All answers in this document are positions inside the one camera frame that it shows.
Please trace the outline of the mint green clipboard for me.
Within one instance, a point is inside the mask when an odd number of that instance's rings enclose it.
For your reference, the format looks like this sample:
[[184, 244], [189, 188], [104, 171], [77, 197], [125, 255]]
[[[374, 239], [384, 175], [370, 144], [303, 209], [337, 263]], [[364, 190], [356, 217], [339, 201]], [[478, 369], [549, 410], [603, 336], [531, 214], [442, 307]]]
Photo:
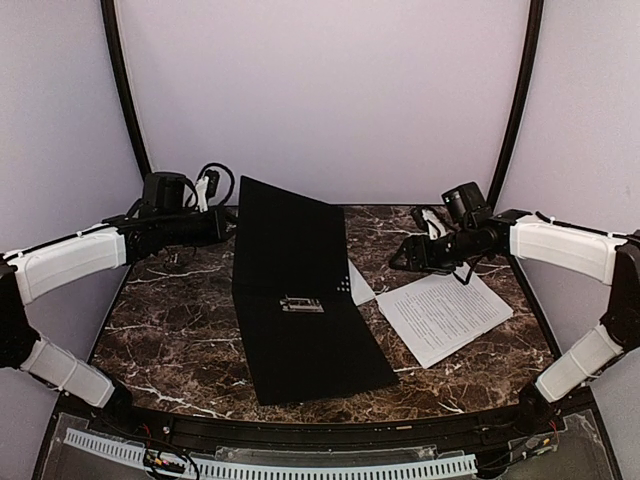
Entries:
[[374, 300], [376, 297], [375, 292], [351, 260], [348, 260], [348, 268], [350, 292], [354, 304], [360, 306]]

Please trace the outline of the stapled text document stack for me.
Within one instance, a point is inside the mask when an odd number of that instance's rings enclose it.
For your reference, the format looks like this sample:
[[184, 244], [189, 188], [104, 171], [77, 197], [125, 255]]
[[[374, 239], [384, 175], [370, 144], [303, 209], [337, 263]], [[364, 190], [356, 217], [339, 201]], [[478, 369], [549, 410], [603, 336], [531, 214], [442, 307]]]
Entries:
[[513, 309], [473, 273], [430, 275], [376, 298], [379, 311], [421, 367], [444, 360], [513, 316]]

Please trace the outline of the blue file folder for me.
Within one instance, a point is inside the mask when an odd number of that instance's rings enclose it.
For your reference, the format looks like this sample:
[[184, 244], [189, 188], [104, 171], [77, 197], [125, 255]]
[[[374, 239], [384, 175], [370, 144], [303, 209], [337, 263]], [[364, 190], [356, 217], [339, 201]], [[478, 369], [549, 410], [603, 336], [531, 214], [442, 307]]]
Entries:
[[341, 207], [242, 177], [232, 295], [260, 404], [397, 384], [352, 299]]

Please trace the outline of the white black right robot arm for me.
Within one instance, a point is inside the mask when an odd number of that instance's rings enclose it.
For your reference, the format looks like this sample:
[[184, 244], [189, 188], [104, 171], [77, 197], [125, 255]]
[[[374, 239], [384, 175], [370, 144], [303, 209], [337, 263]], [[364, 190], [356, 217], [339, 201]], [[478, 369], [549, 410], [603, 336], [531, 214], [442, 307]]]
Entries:
[[454, 223], [436, 238], [411, 234], [389, 265], [394, 270], [452, 275], [467, 260], [505, 257], [546, 266], [607, 293], [593, 327], [534, 380], [524, 401], [557, 404], [571, 391], [639, 348], [639, 235], [563, 222], [541, 212], [495, 212], [474, 182], [442, 195]]

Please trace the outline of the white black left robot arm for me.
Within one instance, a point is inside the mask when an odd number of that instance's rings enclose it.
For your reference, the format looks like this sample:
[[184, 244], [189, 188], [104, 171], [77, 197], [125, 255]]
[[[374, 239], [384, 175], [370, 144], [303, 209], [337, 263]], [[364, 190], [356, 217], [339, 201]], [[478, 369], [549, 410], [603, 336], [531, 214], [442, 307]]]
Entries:
[[115, 412], [132, 395], [119, 381], [55, 345], [29, 324], [25, 308], [39, 297], [94, 273], [132, 265], [173, 246], [226, 241], [229, 196], [215, 195], [219, 163], [196, 180], [174, 172], [146, 175], [141, 197], [124, 214], [60, 239], [1, 256], [1, 365], [23, 371], [86, 404]]

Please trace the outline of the silver folder spring clip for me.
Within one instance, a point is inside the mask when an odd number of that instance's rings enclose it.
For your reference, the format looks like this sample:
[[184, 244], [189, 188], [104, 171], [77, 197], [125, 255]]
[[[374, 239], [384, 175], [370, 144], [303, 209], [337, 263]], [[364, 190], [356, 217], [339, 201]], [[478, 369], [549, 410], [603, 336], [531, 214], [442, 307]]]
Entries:
[[279, 300], [279, 304], [285, 313], [322, 314], [324, 312], [321, 302], [314, 298], [286, 296]]

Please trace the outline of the black left frame post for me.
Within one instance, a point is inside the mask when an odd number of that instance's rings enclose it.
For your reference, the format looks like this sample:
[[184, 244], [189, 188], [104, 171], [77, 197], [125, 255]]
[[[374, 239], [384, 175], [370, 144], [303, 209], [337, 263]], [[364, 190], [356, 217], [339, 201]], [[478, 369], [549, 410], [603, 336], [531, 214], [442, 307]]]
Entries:
[[114, 0], [101, 0], [100, 8], [112, 74], [120, 102], [121, 112], [138, 173], [140, 174], [140, 177], [144, 179], [146, 175], [152, 171], [152, 167], [146, 151], [128, 78], [124, 49], [116, 12], [116, 2]]

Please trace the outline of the black frame post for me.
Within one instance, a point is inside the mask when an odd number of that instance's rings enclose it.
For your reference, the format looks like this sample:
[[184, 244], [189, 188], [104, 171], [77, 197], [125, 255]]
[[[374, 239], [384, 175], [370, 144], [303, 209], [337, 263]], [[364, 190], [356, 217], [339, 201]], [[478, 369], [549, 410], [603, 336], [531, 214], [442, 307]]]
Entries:
[[522, 55], [514, 88], [513, 100], [500, 152], [497, 158], [496, 166], [487, 195], [487, 201], [493, 209], [496, 209], [499, 198], [503, 191], [503, 187], [505, 185], [507, 173], [514, 153], [522, 118], [525, 111], [529, 87], [536, 60], [544, 4], [544, 0], [531, 0], [529, 3], [527, 25], [525, 29]]
[[114, 0], [101, 0], [100, 8], [112, 74], [120, 102], [121, 112], [138, 173], [140, 174], [140, 177], [144, 179], [146, 175], [152, 171], [152, 167], [146, 151], [128, 78], [124, 49], [116, 12], [116, 2]]

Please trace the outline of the black right frame post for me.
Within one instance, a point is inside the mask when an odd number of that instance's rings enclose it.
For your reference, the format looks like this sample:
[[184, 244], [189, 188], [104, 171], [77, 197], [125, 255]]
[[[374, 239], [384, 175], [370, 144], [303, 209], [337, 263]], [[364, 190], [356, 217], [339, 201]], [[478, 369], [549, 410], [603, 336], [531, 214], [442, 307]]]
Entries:
[[529, 3], [527, 25], [525, 29], [522, 55], [514, 88], [513, 100], [500, 152], [497, 158], [496, 166], [487, 195], [487, 201], [493, 209], [496, 209], [499, 198], [503, 191], [503, 187], [505, 185], [507, 173], [514, 153], [522, 118], [525, 111], [529, 87], [536, 60], [544, 4], [544, 0], [531, 0]]

